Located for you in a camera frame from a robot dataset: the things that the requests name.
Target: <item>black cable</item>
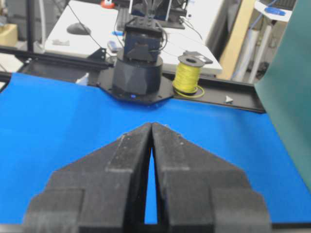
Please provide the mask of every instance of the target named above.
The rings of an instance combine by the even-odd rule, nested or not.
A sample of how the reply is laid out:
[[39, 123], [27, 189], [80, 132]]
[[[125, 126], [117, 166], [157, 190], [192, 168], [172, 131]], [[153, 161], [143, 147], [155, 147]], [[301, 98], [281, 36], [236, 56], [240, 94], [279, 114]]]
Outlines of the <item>black cable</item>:
[[77, 20], [79, 21], [79, 23], [81, 24], [81, 26], [83, 27], [83, 29], [86, 31], [86, 33], [92, 38], [92, 40], [101, 48], [103, 49], [103, 47], [94, 39], [94, 37], [91, 35], [91, 33], [88, 32], [88, 30], [85, 28], [84, 24], [80, 21], [80, 19], [78, 18], [78, 16], [75, 14], [75, 12], [73, 11], [73, 9], [71, 8], [71, 6], [68, 3], [68, 7], [71, 10], [71, 12], [74, 14], [74, 16], [77, 18]]
[[4, 70], [4, 72], [8, 72], [6, 68], [4, 68], [3, 65], [0, 64], [0, 67]]
[[157, 21], [156, 21], [156, 24], [159, 26], [161, 31], [163, 31], [163, 33], [165, 34], [166, 40], [165, 40], [165, 44], [164, 44], [163, 47], [159, 48], [158, 50], [150, 50], [149, 52], [160, 52], [160, 51], [164, 50], [164, 48], [166, 47], [167, 42], [169, 40], [169, 36], [168, 36], [167, 32], [162, 28], [161, 24], [159, 22], [157, 22]]
[[201, 34], [200, 34], [197, 30], [195, 30], [194, 27], [192, 27], [191, 25], [189, 25], [188, 23], [186, 23], [186, 21], [185, 21], [184, 19], [182, 19], [182, 21], [183, 21], [183, 23], [184, 23], [185, 25], [187, 25], [189, 28], [191, 28], [192, 30], [194, 30], [194, 31], [199, 35], [199, 37], [201, 38], [201, 40], [203, 40], [203, 37], [201, 36]]

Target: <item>green sheet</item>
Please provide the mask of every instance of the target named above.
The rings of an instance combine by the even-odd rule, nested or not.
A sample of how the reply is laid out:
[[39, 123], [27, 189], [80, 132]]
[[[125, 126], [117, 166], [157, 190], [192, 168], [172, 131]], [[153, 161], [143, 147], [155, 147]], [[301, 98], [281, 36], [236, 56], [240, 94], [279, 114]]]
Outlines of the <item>green sheet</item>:
[[255, 87], [311, 191], [311, 0], [299, 0], [277, 55]]

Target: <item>blue mat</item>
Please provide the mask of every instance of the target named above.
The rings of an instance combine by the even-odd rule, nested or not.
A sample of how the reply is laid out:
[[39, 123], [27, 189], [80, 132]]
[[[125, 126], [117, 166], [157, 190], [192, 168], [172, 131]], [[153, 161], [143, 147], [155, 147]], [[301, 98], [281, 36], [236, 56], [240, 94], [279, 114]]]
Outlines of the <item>blue mat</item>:
[[139, 106], [14, 74], [0, 94], [0, 223], [21, 223], [54, 170], [155, 121], [245, 170], [272, 222], [311, 222], [311, 194], [265, 114], [173, 99]]

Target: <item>white pipe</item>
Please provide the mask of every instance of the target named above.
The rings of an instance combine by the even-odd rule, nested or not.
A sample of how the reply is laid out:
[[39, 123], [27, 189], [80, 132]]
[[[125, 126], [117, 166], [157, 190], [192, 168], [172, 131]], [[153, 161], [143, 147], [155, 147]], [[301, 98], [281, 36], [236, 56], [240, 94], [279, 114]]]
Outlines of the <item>white pipe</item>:
[[251, 72], [251, 75], [249, 77], [249, 81], [248, 81], [249, 83], [254, 83], [254, 81], [255, 81], [255, 77], [256, 77], [261, 59], [263, 57], [263, 53], [267, 47], [267, 43], [268, 43], [271, 31], [272, 31], [272, 25], [267, 25], [266, 31], [264, 32], [264, 35], [263, 35], [261, 45], [260, 45], [259, 50], [258, 50], [258, 55], [256, 56], [254, 66], [252, 68], [252, 72]]
[[39, 0], [40, 6], [40, 17], [41, 17], [41, 31], [42, 31], [42, 49], [45, 49], [45, 41], [47, 39], [46, 33], [46, 19], [45, 19], [45, 9], [43, 0]]
[[239, 58], [239, 65], [232, 76], [232, 80], [236, 82], [242, 82], [245, 76], [248, 64], [251, 60], [252, 54], [256, 47], [256, 42], [259, 36], [259, 31], [250, 29], [247, 33], [247, 37], [244, 41], [244, 46]]

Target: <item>yellow wire spool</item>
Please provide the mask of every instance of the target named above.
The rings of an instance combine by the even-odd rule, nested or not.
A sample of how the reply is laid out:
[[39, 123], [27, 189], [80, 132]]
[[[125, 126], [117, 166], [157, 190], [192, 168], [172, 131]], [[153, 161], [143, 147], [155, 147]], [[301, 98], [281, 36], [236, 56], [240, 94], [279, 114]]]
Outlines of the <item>yellow wire spool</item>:
[[175, 79], [173, 81], [173, 87], [176, 93], [187, 98], [200, 98], [205, 94], [202, 87], [198, 85], [200, 78], [201, 67], [204, 66], [204, 62], [200, 59], [183, 55], [178, 57], [180, 63], [177, 66]]

